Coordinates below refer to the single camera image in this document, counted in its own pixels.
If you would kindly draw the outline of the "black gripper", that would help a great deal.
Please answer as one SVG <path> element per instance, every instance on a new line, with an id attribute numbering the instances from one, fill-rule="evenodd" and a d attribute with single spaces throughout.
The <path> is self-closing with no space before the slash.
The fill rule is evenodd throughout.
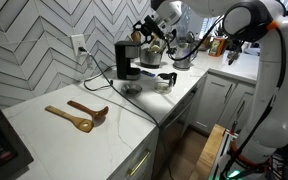
<path id="1" fill-rule="evenodd" d="M 140 31 L 144 36 L 150 36 L 155 33 L 159 38 L 164 38 L 164 33 L 158 27 L 157 23 L 151 16 L 147 15 L 144 18 L 144 22 L 138 21 L 133 25 L 134 31 Z"/>

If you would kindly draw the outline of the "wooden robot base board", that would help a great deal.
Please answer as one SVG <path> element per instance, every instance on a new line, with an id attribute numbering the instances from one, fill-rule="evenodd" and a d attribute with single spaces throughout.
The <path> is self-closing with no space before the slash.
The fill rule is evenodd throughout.
<path id="1" fill-rule="evenodd" d="M 222 126 L 214 125 L 189 180 L 208 180 L 223 139 L 224 131 L 225 129 Z"/>

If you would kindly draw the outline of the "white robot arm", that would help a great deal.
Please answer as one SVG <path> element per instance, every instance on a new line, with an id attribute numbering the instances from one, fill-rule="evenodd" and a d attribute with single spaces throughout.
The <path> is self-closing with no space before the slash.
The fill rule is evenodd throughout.
<path id="1" fill-rule="evenodd" d="M 288 144 L 288 14 L 278 0 L 151 0 L 155 14 L 141 31 L 159 38 L 159 24 L 171 26 L 188 5 L 201 17 L 222 15 L 224 32 L 238 40 L 260 44 L 257 84 L 251 115 L 232 145 L 238 159 L 260 164 Z"/>

